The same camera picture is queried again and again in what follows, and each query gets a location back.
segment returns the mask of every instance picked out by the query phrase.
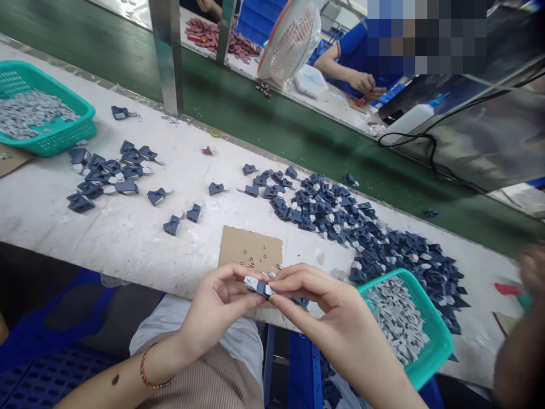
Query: teal plastic basket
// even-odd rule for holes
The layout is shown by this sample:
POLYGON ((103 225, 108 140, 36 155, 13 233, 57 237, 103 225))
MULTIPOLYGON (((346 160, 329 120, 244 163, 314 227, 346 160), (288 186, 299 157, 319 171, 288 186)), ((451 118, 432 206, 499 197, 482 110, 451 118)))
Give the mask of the teal plastic basket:
POLYGON ((59 97, 80 118, 72 122, 64 122, 57 118, 53 123, 47 123, 45 127, 32 127, 37 131, 47 128, 51 132, 44 132, 43 135, 25 141, 13 140, 0 132, 0 143, 25 149, 38 156, 51 157, 73 148, 77 142, 96 134, 97 127, 93 122, 95 108, 91 104, 32 64, 22 61, 0 62, 0 98, 11 98, 33 90, 59 97))
POLYGON ((405 372, 414 388, 419 390, 452 355, 454 352, 454 341, 452 340, 447 325, 445 325, 439 312, 431 303, 426 291, 424 291, 418 280, 408 270, 397 269, 372 280, 365 285, 357 287, 369 308, 371 308, 371 310, 374 309, 373 302, 366 297, 369 290, 378 283, 395 276, 401 278, 401 280, 403 280, 403 285, 409 290, 411 300, 420 311, 421 317, 424 320, 422 329, 430 338, 430 341, 426 344, 424 349, 420 351, 420 354, 418 354, 418 361, 409 361, 405 367, 405 372))

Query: white fan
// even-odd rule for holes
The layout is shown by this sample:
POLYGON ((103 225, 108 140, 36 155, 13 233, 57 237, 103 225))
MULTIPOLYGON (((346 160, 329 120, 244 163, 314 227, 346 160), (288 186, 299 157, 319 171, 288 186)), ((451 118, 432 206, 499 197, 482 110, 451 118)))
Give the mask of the white fan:
POLYGON ((322 0, 289 0, 276 20, 257 76, 280 87, 308 61, 320 41, 322 0))

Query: metal pole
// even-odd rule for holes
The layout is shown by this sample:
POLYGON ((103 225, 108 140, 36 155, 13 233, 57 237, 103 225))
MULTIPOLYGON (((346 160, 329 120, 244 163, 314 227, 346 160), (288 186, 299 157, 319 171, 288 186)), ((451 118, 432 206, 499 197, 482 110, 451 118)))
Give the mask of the metal pole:
POLYGON ((180 118, 183 98, 179 0, 149 0, 149 12, 165 112, 180 118))
POLYGON ((229 47, 231 28, 233 27, 236 0, 225 0, 221 7, 220 37, 217 42, 216 62, 225 65, 225 57, 229 47))

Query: power cord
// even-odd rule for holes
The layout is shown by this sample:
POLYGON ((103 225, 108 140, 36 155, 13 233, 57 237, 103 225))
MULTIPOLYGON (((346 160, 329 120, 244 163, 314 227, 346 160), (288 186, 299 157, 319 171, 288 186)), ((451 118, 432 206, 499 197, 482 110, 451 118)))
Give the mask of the power cord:
MULTIPOLYGON (((526 84, 529 84, 530 82, 532 82, 534 80, 537 80, 538 78, 542 77, 543 75, 545 75, 545 71, 543 71, 543 72, 541 72, 541 73, 539 73, 539 74, 537 74, 537 75, 535 75, 535 76, 533 76, 533 77, 531 77, 531 78, 529 78, 527 80, 524 80, 524 81, 521 81, 521 82, 515 84, 513 86, 513 88, 523 87, 526 84)), ((385 133, 385 134, 381 135, 381 137, 378 139, 377 143, 381 148, 396 148, 398 146, 407 145, 408 143, 414 142, 417 139, 421 139, 421 138, 428 139, 428 140, 431 141, 431 153, 430 153, 430 157, 429 157, 429 164, 430 164, 431 171, 433 172, 435 178, 437 180, 439 180, 439 181, 449 181, 449 182, 458 182, 458 183, 461 182, 462 184, 465 184, 464 182, 462 182, 455 175, 455 173, 452 170, 450 170, 449 168, 447 168, 446 166, 443 166, 443 165, 441 165, 441 167, 444 170, 446 170, 448 173, 450 173, 450 176, 446 176, 446 178, 440 178, 439 177, 439 171, 437 170, 437 166, 436 166, 435 161, 434 161, 435 152, 437 151, 437 139, 435 138, 435 136, 428 134, 428 132, 433 127, 435 127, 438 123, 440 123, 441 121, 443 121, 443 120, 445 120, 447 118, 450 118, 453 115, 456 115, 456 114, 458 114, 458 113, 460 113, 462 111, 465 111, 466 109, 473 108, 474 106, 477 106, 477 105, 479 105, 479 104, 481 104, 483 102, 490 101, 491 99, 494 99, 494 98, 500 97, 502 95, 508 94, 509 92, 512 92, 512 91, 511 90, 501 90, 501 91, 498 91, 496 93, 474 99, 473 101, 471 101, 467 105, 464 105, 463 107, 461 107, 461 108, 459 108, 459 109, 457 109, 457 110, 443 116, 442 118, 440 118, 440 120, 438 120, 437 122, 435 122, 432 125, 428 126, 428 128, 426 128, 425 130, 423 130, 420 133, 417 133, 416 135, 409 135, 408 133, 389 132, 389 133, 385 133), (382 143, 382 139, 384 137, 388 136, 388 135, 401 135, 401 136, 409 137, 411 139, 403 141, 403 142, 395 143, 395 144, 385 145, 384 143, 382 143)))

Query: green conveyor belt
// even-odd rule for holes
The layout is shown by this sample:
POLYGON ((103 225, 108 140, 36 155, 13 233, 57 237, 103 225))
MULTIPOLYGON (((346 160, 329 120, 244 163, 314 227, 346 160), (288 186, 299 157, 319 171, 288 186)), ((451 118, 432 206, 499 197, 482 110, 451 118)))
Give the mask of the green conveyor belt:
MULTIPOLYGON (((0 0, 0 32, 136 93, 161 101, 151 32, 85 0, 0 0)), ((545 237, 545 225, 471 189, 439 182, 423 166, 379 148, 290 99, 186 49, 184 109, 211 126, 340 181, 508 256, 545 237)))

